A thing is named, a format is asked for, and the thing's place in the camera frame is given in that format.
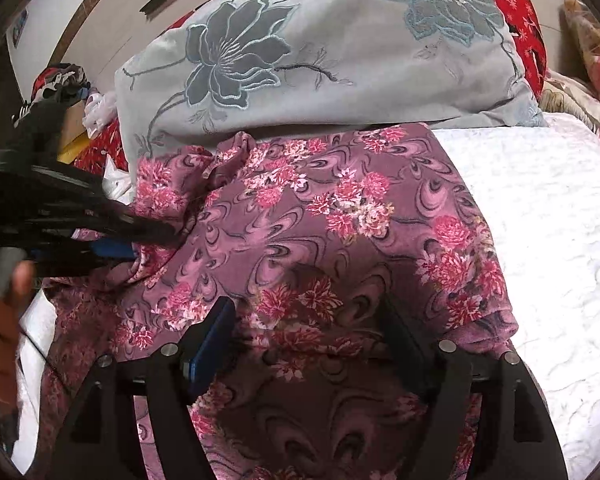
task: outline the purple floral cloth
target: purple floral cloth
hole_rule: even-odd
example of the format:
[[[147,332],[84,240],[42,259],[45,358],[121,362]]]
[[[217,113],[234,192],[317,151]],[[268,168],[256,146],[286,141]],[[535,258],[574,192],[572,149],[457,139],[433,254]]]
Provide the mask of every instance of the purple floral cloth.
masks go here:
[[[51,283],[49,358],[76,392],[99,354],[144,357],[232,298],[232,355],[190,409],[221,480],[395,479],[426,406],[375,326],[383,294],[469,351],[500,354],[517,329],[488,226],[422,124],[260,144],[241,132],[216,156],[190,146],[139,163],[134,207],[172,222],[180,244],[138,246],[133,264]],[[453,478],[466,474],[479,405]],[[148,475],[160,479],[146,403],[136,407]],[[45,373],[33,471],[67,408]]]

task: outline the white bedsheet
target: white bedsheet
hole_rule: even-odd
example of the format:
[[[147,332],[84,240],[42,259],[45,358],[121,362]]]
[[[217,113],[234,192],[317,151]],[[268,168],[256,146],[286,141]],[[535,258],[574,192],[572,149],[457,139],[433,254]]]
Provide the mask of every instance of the white bedsheet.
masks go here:
[[[569,477],[600,460],[600,140],[579,120],[550,128],[436,131],[483,212]]]

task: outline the yellow object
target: yellow object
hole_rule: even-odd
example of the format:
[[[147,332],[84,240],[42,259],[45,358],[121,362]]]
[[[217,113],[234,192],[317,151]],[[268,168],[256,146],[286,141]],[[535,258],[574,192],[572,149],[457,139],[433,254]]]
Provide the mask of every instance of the yellow object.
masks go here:
[[[89,142],[90,140],[87,132],[81,133],[58,153],[58,161],[64,162],[65,164],[71,164],[75,160],[75,157],[89,147]]]

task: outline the black cable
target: black cable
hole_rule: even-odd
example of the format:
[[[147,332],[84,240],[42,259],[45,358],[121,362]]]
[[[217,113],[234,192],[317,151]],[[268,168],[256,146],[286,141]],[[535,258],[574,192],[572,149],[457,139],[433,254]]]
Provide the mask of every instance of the black cable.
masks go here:
[[[22,332],[22,335],[29,340],[29,342],[33,345],[33,348],[35,348],[36,351],[40,354],[40,357],[42,357],[44,359],[45,364],[49,367],[49,369],[51,370],[53,375],[56,376],[56,379],[58,379],[58,381],[60,382],[60,385],[62,386],[62,389],[64,390],[64,392],[67,394],[67,396],[71,400],[73,400],[74,396],[72,396],[71,391],[69,391],[69,388],[62,380],[62,377],[60,376],[60,372],[58,372],[58,369],[51,364],[51,361],[49,361],[49,359],[47,359],[47,357],[45,356],[45,353],[40,349],[40,347],[37,345],[37,343],[35,341],[33,341],[33,338],[27,333],[27,331],[24,330],[24,328],[22,326],[19,326],[19,327],[20,327],[20,332]]]

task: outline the gray flower applique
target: gray flower applique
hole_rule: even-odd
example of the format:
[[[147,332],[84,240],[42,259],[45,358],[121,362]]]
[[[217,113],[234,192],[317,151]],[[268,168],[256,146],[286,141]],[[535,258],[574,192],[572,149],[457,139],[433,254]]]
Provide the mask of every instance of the gray flower applique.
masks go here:
[[[470,46],[476,36],[493,40],[504,26],[495,0],[397,0],[409,9],[404,21],[416,40],[440,32],[450,40]]]
[[[291,47],[277,35],[296,6],[273,6],[270,0],[248,0],[235,7],[224,2],[200,25],[187,31],[186,57],[197,64],[185,83],[189,105],[209,94],[220,107],[248,106],[248,94],[278,86],[274,63]]]

